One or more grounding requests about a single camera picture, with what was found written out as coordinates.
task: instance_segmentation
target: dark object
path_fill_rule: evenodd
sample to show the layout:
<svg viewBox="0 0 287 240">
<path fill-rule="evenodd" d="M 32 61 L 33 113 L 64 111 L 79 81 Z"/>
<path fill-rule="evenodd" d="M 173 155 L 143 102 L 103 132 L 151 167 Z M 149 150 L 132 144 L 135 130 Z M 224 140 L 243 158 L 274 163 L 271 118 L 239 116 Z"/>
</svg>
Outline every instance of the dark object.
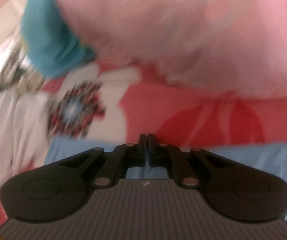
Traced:
<svg viewBox="0 0 287 240">
<path fill-rule="evenodd" d="M 124 179 L 163 166 L 170 179 Z M 3 240 L 287 239 L 287 184 L 202 149 L 181 152 L 154 136 L 94 148 L 20 174 L 2 187 Z"/>
</svg>

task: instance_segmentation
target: gray ribbed panel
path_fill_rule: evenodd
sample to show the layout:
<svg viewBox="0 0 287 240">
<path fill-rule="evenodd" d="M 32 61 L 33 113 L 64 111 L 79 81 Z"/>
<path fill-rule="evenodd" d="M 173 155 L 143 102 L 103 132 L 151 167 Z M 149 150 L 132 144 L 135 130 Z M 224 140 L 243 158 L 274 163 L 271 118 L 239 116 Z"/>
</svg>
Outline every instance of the gray ribbed panel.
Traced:
<svg viewBox="0 0 287 240">
<path fill-rule="evenodd" d="M 235 222 L 213 211 L 198 191 L 182 189 L 173 180 L 122 179 L 113 188 L 95 191 L 68 218 L 46 224 L 11 219 L 0 228 L 0 236 L 3 240 L 287 240 L 287 223 Z"/>
</svg>

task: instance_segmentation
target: light blue bed sheet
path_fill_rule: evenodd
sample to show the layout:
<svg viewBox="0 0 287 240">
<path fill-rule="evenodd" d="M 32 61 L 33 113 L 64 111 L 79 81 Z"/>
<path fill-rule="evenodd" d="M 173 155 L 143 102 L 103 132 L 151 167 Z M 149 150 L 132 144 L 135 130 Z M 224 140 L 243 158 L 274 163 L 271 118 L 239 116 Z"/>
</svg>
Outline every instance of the light blue bed sheet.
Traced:
<svg viewBox="0 0 287 240">
<path fill-rule="evenodd" d="M 45 165 L 73 156 L 93 147 L 103 147 L 106 152 L 112 151 L 116 145 L 101 141 L 73 140 L 55 137 L 50 146 Z M 278 143 L 264 146 L 241 146 L 210 148 L 218 155 L 253 168 L 274 174 L 287 182 L 287 144 Z M 128 179 L 165 179 L 164 168 L 134 167 L 128 170 Z"/>
</svg>

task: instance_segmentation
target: circular cap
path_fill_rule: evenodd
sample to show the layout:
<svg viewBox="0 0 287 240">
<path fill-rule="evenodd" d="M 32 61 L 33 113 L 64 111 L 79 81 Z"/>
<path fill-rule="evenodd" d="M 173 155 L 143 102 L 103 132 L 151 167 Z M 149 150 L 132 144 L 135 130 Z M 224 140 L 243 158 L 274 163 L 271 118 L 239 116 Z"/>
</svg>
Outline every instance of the circular cap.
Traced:
<svg viewBox="0 0 287 240">
<path fill-rule="evenodd" d="M 199 180 L 197 180 L 195 178 L 185 178 L 182 180 L 182 183 L 185 186 L 193 187 L 193 186 L 197 186 L 199 184 Z"/>
<path fill-rule="evenodd" d="M 58 182 L 52 179 L 34 179 L 27 182 L 22 192 L 30 199 L 42 200 L 55 196 L 60 190 Z"/>
<path fill-rule="evenodd" d="M 235 194 L 246 200 L 260 200 L 266 198 L 270 193 L 270 187 L 259 180 L 244 179 L 233 185 Z"/>
<path fill-rule="evenodd" d="M 101 177 L 101 178 L 97 178 L 94 183 L 98 186 L 107 186 L 110 183 L 110 179 L 105 178 L 105 177 Z"/>
</svg>

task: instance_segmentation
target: blue fabric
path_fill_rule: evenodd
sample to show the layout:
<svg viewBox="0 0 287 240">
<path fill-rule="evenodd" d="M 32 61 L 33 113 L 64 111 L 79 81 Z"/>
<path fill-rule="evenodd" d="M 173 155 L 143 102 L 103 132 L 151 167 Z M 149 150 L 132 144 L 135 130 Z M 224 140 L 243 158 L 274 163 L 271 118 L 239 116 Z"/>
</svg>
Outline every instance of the blue fabric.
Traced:
<svg viewBox="0 0 287 240">
<path fill-rule="evenodd" d="M 103 147 L 106 152 L 112 151 L 115 144 L 101 141 L 73 140 L 55 137 L 48 152 L 45 164 L 73 156 L 94 147 Z M 271 144 L 263 146 L 223 147 L 208 149 L 218 155 L 229 158 L 253 168 L 274 174 L 287 182 L 287 144 Z M 164 168 L 134 167 L 128 170 L 128 179 L 165 179 Z"/>
<path fill-rule="evenodd" d="M 21 34 L 33 65 L 48 78 L 63 75 L 95 56 L 68 29 L 55 0 L 28 0 Z"/>
</svg>

